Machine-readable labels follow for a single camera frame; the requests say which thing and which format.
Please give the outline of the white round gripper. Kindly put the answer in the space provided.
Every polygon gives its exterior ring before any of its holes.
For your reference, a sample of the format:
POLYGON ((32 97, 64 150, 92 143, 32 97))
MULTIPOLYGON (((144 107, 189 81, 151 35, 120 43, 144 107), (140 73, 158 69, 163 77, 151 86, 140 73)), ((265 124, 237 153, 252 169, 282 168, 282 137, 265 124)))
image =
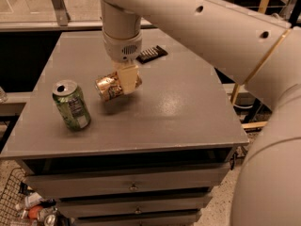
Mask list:
POLYGON ((113 67, 117 72, 119 82, 124 94, 135 90, 138 75, 138 66, 133 62, 142 47, 142 33, 103 32, 103 41, 106 53, 111 57, 113 67))

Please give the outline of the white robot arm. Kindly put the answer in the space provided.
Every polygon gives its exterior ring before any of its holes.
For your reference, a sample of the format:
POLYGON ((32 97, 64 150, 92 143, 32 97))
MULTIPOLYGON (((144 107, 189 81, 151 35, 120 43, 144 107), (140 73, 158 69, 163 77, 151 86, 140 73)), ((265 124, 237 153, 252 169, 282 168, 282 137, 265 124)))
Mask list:
POLYGON ((142 16, 272 111, 241 167, 230 226, 301 226, 301 28, 223 0, 103 0, 142 16))

